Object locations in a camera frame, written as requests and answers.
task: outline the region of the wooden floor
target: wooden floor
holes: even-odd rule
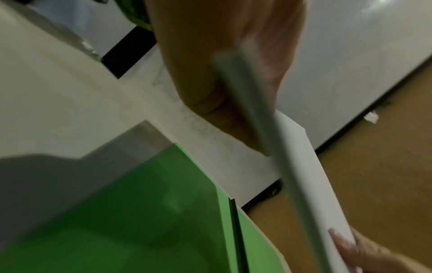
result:
[[[353,227],[432,267],[432,65],[376,112],[319,159]],[[293,273],[317,272],[283,192],[249,216]]]

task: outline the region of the white wall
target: white wall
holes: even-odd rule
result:
[[[278,109],[314,148],[432,54],[430,0],[312,0]]]

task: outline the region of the fingers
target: fingers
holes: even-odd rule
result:
[[[371,273],[408,273],[402,261],[387,248],[365,238],[353,230],[357,245],[347,241],[334,229],[329,230],[330,236],[345,262],[351,266],[362,268]]]

